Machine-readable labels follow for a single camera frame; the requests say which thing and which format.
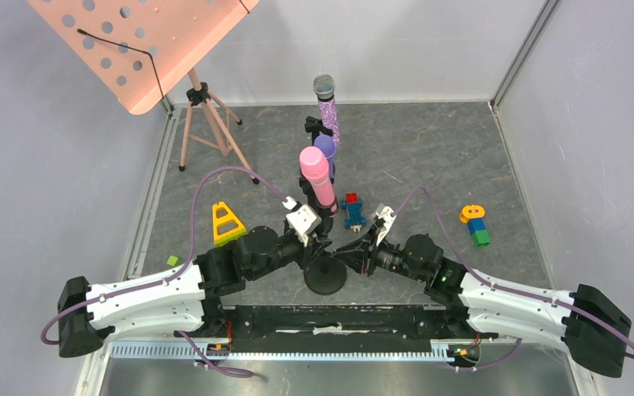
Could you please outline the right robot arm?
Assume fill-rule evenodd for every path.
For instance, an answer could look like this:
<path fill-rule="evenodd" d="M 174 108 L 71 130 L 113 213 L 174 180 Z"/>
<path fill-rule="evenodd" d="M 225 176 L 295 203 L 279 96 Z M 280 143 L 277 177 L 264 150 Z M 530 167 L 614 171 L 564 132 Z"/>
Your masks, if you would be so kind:
<path fill-rule="evenodd" d="M 448 309 L 443 323 L 455 337 L 476 332 L 538 342 L 598 375 L 622 376 L 627 344 L 621 338 L 632 321 L 591 285 L 571 291 L 506 282 L 445 257 L 427 234 L 399 245 L 369 233 L 331 255 L 363 275 L 382 268 L 422 282 L 424 293 Z"/>

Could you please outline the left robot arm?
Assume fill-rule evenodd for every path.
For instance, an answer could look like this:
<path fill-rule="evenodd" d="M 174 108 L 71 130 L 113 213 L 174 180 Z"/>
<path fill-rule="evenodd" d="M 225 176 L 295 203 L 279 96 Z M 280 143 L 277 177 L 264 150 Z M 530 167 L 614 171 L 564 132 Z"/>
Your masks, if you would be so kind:
<path fill-rule="evenodd" d="M 292 230 L 280 236 L 259 226 L 185 267 L 109 284 L 71 278 L 57 303 L 59 356 L 84 356 L 106 342 L 155 332 L 199 329 L 216 336 L 226 325 L 219 297 L 291 263 L 306 268 L 331 244 L 315 234 L 302 242 Z"/>

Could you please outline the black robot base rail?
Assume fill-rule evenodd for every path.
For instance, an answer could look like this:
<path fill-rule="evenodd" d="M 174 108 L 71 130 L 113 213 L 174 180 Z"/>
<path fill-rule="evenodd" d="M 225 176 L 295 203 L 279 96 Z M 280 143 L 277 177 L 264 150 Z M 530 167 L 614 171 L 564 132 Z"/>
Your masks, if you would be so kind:
<path fill-rule="evenodd" d="M 193 338 L 235 353 L 426 352 L 432 340 L 475 340 L 464 309 L 426 305 L 237 305 L 212 309 Z"/>

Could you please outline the pink toy microphone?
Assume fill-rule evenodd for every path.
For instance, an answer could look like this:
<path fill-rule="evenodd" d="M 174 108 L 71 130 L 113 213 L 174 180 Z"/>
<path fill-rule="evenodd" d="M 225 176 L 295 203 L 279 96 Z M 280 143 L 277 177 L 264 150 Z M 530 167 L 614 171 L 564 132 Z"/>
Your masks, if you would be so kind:
<path fill-rule="evenodd" d="M 329 176 L 329 161 L 319 148 L 308 146 L 300 152 L 299 163 L 301 174 L 312 186 L 320 206 L 334 217 L 338 204 Z"/>

